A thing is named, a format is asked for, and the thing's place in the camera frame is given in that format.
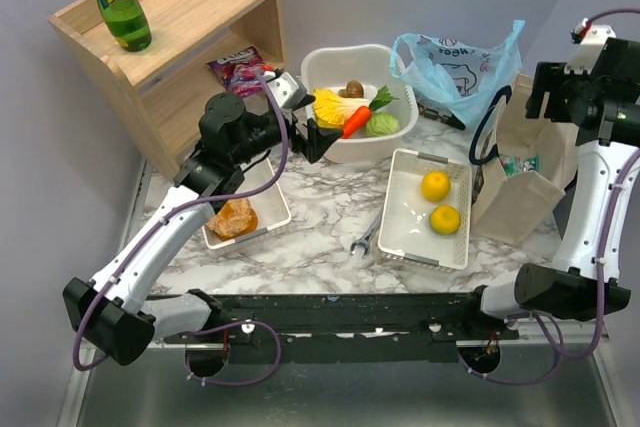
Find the green lettuce toy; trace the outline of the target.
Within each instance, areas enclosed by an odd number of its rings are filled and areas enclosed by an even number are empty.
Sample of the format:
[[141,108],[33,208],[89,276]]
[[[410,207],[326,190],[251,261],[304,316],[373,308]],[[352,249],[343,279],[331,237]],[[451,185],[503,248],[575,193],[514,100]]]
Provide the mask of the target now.
[[400,130],[400,121],[388,112],[374,113],[365,126],[365,132],[368,137],[393,135]]

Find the yellow cabbage toy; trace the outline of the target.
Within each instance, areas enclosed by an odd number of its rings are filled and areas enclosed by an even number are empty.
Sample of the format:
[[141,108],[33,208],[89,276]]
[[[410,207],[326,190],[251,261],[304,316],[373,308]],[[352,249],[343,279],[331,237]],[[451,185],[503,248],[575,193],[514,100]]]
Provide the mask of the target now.
[[341,97],[330,89],[316,89],[312,95],[314,117],[322,128],[342,128],[358,108],[370,104],[369,99]]

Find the green lime toy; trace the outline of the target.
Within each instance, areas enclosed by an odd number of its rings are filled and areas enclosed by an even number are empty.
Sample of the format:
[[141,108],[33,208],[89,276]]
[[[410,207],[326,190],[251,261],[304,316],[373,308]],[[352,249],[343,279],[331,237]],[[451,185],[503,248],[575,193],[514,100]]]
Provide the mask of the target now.
[[439,205],[429,215],[429,226],[439,235],[452,235],[458,231],[460,225],[460,214],[451,205]]

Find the yellow lemon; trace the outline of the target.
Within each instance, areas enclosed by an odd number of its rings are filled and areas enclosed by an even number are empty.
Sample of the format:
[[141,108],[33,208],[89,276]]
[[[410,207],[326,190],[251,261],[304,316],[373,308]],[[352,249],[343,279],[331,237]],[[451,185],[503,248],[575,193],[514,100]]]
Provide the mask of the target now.
[[430,202],[441,202],[451,190],[451,180],[444,171],[434,170],[424,175],[421,181],[421,193]]

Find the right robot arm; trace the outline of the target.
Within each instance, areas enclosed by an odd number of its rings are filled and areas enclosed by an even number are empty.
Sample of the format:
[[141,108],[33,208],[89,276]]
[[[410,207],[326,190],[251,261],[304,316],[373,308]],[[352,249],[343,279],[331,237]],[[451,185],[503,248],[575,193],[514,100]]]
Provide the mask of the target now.
[[577,127],[577,180],[564,237],[550,266],[523,265],[514,281],[487,287],[480,310],[505,319],[541,311],[602,320],[624,309],[617,249],[629,192],[639,178],[639,44],[610,31],[583,35],[581,64],[537,65],[526,116]]

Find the red chili pepper toy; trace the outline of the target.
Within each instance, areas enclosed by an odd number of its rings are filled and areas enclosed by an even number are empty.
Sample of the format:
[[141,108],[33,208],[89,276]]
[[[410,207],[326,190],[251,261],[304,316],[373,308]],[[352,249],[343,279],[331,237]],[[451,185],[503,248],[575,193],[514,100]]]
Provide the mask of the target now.
[[366,123],[374,113],[382,112],[381,109],[389,105],[392,101],[396,100],[387,86],[380,88],[375,97],[371,100],[368,106],[361,106],[356,112],[347,120],[342,127],[343,136],[342,139],[348,139],[354,135],[358,130],[364,128]]

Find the orange bread slice toy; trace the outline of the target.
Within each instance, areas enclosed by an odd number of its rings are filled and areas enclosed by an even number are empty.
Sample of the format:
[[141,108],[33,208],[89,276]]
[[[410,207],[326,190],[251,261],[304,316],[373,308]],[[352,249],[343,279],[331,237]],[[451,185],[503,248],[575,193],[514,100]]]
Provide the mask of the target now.
[[221,241],[252,233],[257,226],[258,216],[247,198],[227,201],[205,224],[205,228]]

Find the light blue plastic grocery bag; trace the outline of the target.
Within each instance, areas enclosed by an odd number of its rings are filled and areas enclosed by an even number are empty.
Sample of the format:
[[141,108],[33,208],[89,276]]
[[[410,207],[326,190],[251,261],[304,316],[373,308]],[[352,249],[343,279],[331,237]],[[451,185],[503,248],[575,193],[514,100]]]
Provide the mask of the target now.
[[506,39],[493,48],[403,34],[391,47],[391,75],[428,106],[445,109],[465,126],[475,127],[497,91],[509,85],[522,67],[518,40],[525,25],[515,20]]

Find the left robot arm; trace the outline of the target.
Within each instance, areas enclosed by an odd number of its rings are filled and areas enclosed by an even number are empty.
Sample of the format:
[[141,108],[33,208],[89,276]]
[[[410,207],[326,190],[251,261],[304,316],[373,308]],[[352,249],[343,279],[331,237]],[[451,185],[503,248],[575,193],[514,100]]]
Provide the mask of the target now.
[[259,195],[277,183],[285,164],[261,186],[240,191],[249,162],[274,147],[283,157],[301,153],[317,162],[342,135],[308,120],[296,126],[297,110],[314,102],[305,89],[268,93],[270,109],[256,115],[241,97],[217,94],[199,120],[200,138],[174,178],[161,207],[134,239],[90,280],[73,278],[62,296],[76,332],[73,349],[88,340],[106,357],[126,366],[154,341],[212,325],[220,310],[194,290],[151,301],[151,288],[186,241],[230,201]]

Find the green snack packet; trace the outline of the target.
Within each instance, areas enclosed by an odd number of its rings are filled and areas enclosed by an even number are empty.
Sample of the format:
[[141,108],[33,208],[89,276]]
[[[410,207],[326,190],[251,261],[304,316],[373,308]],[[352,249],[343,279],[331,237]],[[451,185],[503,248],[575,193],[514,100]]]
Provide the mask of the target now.
[[539,170],[539,156],[519,157],[510,155],[501,155],[500,163],[507,177],[512,177],[520,173],[529,171],[537,172]]

